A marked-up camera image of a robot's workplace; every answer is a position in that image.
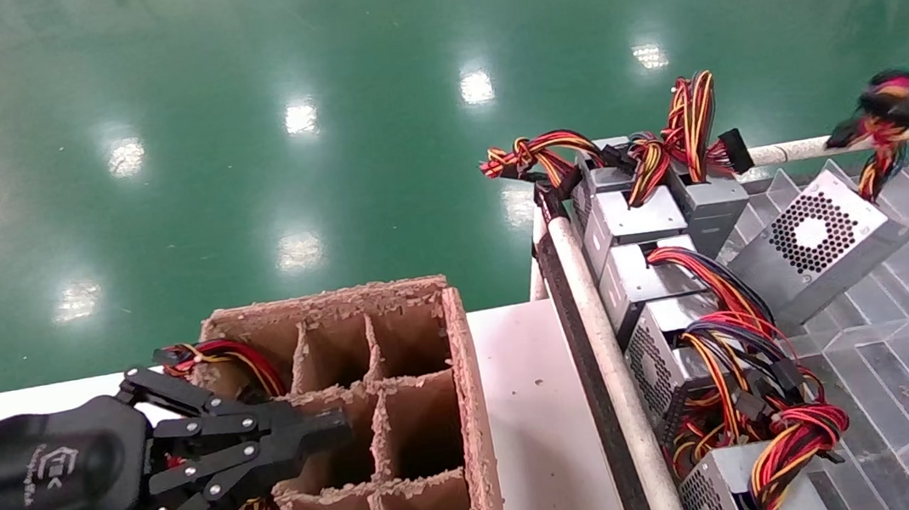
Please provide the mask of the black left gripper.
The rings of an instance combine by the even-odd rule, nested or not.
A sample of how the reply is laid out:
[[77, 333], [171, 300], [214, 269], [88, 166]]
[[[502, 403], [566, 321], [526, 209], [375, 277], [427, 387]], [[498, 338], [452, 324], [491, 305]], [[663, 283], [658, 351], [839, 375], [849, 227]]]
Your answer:
[[[91, 399], [54, 414], [0, 421], [0, 510], [239, 510], [296, 479], [306, 460], [353, 438], [342, 409], [309, 414], [291, 403], [245, 404], [142, 366], [128, 369], [116, 402]], [[171, 467], [143, 496], [151, 423], [136, 404], [179, 415], [163, 439], [251, 442]]]

